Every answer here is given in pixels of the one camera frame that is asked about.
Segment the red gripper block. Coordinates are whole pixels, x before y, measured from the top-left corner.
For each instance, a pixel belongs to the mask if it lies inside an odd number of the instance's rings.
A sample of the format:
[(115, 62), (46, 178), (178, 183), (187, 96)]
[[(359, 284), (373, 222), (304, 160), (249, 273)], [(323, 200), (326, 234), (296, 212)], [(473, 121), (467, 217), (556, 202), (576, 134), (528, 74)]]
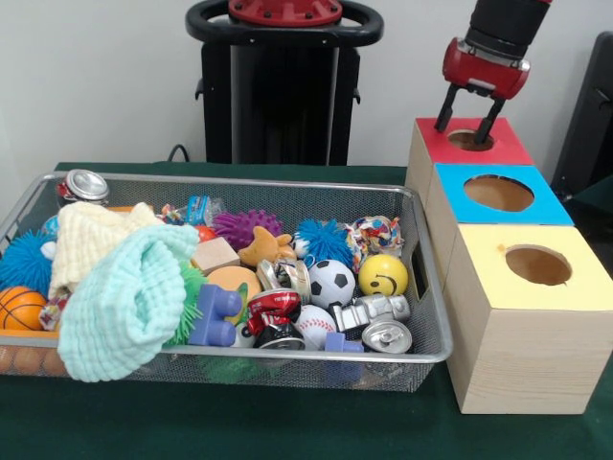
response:
[(493, 100), (488, 115), (475, 131), (475, 144), (483, 145), (506, 100), (513, 99), (523, 88), (531, 65), (526, 59), (498, 57), (454, 37), (445, 51), (443, 77), (449, 87), (437, 117), (435, 129), (444, 132), (453, 115), (453, 104), (460, 87), (476, 91)]

